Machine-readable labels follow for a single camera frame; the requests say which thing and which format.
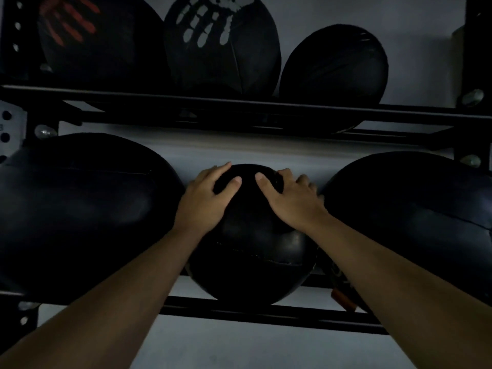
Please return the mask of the plain black oval ball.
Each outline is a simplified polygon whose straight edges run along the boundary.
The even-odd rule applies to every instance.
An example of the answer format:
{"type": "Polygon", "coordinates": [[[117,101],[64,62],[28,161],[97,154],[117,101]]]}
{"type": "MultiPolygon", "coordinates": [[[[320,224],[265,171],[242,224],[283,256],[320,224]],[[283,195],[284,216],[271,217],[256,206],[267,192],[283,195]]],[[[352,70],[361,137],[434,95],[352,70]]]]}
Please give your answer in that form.
{"type": "Polygon", "coordinates": [[[334,24],[293,50],[279,95],[298,104],[369,107],[380,103],[388,77],[388,57],[377,37],[359,26],[334,24]]]}

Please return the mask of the person's right hand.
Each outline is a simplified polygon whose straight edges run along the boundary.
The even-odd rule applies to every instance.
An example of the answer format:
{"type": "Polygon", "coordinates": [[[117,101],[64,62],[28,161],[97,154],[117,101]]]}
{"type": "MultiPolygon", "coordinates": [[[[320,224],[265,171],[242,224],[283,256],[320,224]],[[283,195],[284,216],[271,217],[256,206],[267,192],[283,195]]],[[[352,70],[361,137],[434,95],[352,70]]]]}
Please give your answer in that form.
{"type": "Polygon", "coordinates": [[[305,234],[310,234],[329,217],[324,202],[317,195],[317,187],[303,188],[296,184],[290,169],[278,171],[283,181],[283,198],[279,207],[271,207],[287,225],[305,234]]]}

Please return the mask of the person's left forearm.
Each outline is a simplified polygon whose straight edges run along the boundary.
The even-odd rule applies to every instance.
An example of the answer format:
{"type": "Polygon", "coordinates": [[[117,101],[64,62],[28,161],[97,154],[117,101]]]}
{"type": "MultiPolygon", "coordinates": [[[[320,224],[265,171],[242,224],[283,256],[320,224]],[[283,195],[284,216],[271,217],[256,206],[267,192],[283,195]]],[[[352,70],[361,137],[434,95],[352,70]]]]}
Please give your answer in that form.
{"type": "Polygon", "coordinates": [[[0,356],[0,369],[129,369],[205,227],[155,245],[0,356]]]}

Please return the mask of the large black medicine ball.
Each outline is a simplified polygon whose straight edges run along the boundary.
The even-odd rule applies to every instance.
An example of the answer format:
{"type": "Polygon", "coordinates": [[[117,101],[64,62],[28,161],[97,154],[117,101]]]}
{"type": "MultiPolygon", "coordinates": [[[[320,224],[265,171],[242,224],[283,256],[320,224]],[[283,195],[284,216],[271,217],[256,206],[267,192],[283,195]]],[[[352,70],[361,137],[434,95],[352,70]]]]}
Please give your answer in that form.
{"type": "Polygon", "coordinates": [[[326,210],[492,306],[492,174],[444,156],[360,158],[323,187],[326,210]]]}
{"type": "Polygon", "coordinates": [[[185,186],[153,150],[57,136],[0,165],[0,289],[76,299],[171,229],[185,186]]]}

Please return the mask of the black metal storage rack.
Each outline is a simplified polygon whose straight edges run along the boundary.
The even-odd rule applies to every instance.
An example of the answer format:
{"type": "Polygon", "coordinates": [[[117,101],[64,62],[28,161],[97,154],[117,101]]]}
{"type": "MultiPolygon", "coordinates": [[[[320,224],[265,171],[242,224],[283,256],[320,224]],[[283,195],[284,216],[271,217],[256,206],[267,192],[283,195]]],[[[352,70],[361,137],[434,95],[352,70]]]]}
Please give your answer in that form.
{"type": "MultiPolygon", "coordinates": [[[[29,18],[31,14],[34,13],[36,6],[34,5],[36,0],[0,0],[0,51],[3,53],[3,42],[9,43],[12,41],[13,47],[11,49],[17,49],[17,46],[22,47],[24,40],[28,40],[34,37],[28,36],[29,34],[24,34],[22,36],[15,36],[14,30],[17,27],[3,27],[4,20],[11,22],[20,22],[18,28],[22,28],[22,23],[29,24],[29,18]]],[[[485,11],[487,8],[492,8],[492,0],[466,0],[466,13],[465,19],[466,23],[470,24],[471,27],[468,30],[478,29],[479,22],[474,22],[480,19],[480,13],[485,11]]],[[[250,124],[244,123],[239,124],[236,128],[230,127],[226,130],[226,125],[221,123],[222,120],[217,121],[179,121],[174,119],[164,119],[162,121],[157,121],[157,125],[168,126],[171,128],[177,128],[177,125],[172,125],[174,123],[190,126],[204,126],[212,129],[213,127],[219,128],[224,127],[221,131],[227,132],[246,132],[251,133],[253,129],[260,130],[271,130],[278,131],[280,135],[285,131],[293,129],[286,129],[287,125],[292,125],[294,122],[294,117],[306,118],[310,115],[314,116],[328,116],[328,115],[343,115],[356,116],[362,120],[369,120],[372,116],[381,117],[376,121],[383,122],[402,122],[410,124],[427,124],[427,125],[452,125],[453,127],[463,128],[464,130],[473,131],[478,136],[483,136],[481,142],[481,147],[487,145],[487,140],[485,139],[485,134],[480,135],[478,128],[483,129],[492,127],[492,107],[487,109],[485,105],[476,105],[475,110],[472,109],[467,103],[463,106],[465,110],[456,109],[445,109],[438,107],[422,107],[422,106],[403,106],[403,105],[374,105],[372,107],[343,107],[343,106],[329,106],[329,105],[309,105],[309,104],[297,104],[297,103],[286,103],[280,100],[239,100],[239,99],[223,99],[223,98],[210,98],[210,97],[183,97],[183,96],[171,96],[164,94],[155,93],[126,93],[126,92],[108,92],[108,91],[91,91],[85,89],[68,89],[68,88],[55,88],[55,87],[41,87],[37,84],[34,86],[25,85],[20,81],[21,84],[17,84],[17,77],[14,77],[14,84],[10,84],[9,76],[3,73],[3,66],[0,64],[0,94],[7,98],[7,102],[11,102],[16,106],[30,108],[33,105],[34,115],[39,115],[41,108],[37,106],[43,105],[41,95],[47,95],[47,101],[55,102],[65,99],[75,99],[82,100],[82,97],[66,97],[68,95],[80,95],[89,96],[88,99],[91,101],[103,101],[104,103],[110,105],[122,104],[122,101],[129,101],[127,105],[131,106],[131,111],[128,114],[121,115],[121,118],[115,121],[115,124],[123,124],[124,121],[130,121],[131,115],[137,113],[138,107],[148,105],[149,108],[146,109],[147,112],[151,109],[158,109],[161,106],[163,109],[194,109],[203,111],[217,112],[218,114],[223,113],[223,115],[229,114],[243,114],[243,115],[256,115],[256,116],[272,116],[274,120],[277,119],[279,125],[268,126],[268,125],[255,125],[250,121],[250,124]]],[[[7,292],[6,290],[0,290],[0,298],[12,298],[9,302],[26,302],[27,304],[35,304],[34,302],[40,302],[41,304],[64,304],[65,302],[70,302],[69,295],[58,296],[47,296],[52,299],[43,300],[39,299],[39,296],[23,295],[19,292],[7,292]]],[[[236,321],[242,323],[255,323],[255,324],[266,324],[266,325],[278,325],[278,326],[290,326],[298,328],[311,328],[311,329],[325,329],[333,331],[346,331],[360,334],[373,334],[373,335],[388,335],[384,327],[377,321],[374,316],[370,314],[358,314],[355,312],[341,312],[335,310],[320,310],[320,309],[307,309],[300,307],[289,307],[289,306],[268,306],[268,307],[235,307],[222,302],[197,299],[197,298],[187,298],[187,297],[169,297],[163,304],[159,315],[169,315],[178,317],[189,317],[189,318],[201,318],[201,319],[211,319],[217,321],[236,321]]]]}

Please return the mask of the person's left hand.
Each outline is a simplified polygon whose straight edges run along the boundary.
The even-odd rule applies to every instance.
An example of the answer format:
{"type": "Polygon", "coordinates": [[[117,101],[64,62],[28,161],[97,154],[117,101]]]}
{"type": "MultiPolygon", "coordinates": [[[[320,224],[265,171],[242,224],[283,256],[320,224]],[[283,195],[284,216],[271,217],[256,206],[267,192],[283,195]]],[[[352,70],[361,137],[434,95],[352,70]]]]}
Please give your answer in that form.
{"type": "Polygon", "coordinates": [[[191,233],[201,238],[216,227],[230,202],[219,201],[217,195],[220,192],[215,193],[213,189],[218,179],[231,167],[232,163],[227,162],[203,170],[188,184],[178,205],[173,231],[191,233]]]}

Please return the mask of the person's right forearm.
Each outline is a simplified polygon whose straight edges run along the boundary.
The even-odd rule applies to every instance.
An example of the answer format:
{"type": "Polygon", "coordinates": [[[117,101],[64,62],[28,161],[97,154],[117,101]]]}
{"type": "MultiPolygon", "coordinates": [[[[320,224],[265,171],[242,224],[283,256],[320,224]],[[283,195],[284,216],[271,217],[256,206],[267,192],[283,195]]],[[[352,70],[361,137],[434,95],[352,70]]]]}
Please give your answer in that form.
{"type": "Polygon", "coordinates": [[[304,229],[417,369],[492,369],[492,307],[330,215],[304,229]]]}

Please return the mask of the black ball red handprint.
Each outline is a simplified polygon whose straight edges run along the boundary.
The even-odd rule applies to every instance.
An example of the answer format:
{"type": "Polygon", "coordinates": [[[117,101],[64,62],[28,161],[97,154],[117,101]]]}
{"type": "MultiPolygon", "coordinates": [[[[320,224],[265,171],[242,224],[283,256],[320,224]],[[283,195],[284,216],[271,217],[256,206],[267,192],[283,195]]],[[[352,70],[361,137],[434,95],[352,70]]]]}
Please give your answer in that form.
{"type": "Polygon", "coordinates": [[[38,34],[46,64],[65,82],[169,84],[163,21],[145,0],[41,0],[38,34]]]}

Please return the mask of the small black medicine ball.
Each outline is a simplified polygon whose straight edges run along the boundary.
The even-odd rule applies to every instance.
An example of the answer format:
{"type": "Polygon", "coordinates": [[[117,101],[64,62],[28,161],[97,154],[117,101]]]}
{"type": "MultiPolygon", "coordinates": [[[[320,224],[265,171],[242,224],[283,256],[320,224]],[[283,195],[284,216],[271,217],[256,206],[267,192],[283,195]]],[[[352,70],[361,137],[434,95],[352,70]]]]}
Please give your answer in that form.
{"type": "Polygon", "coordinates": [[[273,169],[233,165],[213,192],[222,192],[235,177],[242,178],[242,185],[186,264],[188,275],[204,291],[228,304],[275,304],[301,286],[316,263],[318,246],[277,217],[256,183],[256,173],[283,192],[282,177],[273,169]]]}

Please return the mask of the black ball white handprint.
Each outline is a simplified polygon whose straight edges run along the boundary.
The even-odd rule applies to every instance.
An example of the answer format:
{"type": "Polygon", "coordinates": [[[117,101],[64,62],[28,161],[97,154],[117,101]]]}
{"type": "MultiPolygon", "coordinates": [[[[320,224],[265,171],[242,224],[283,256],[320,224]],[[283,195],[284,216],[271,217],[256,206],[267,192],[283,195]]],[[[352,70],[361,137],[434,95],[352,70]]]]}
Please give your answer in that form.
{"type": "Polygon", "coordinates": [[[163,41],[181,93],[262,98],[277,86],[280,40],[261,0],[176,0],[163,21],[163,41]]]}

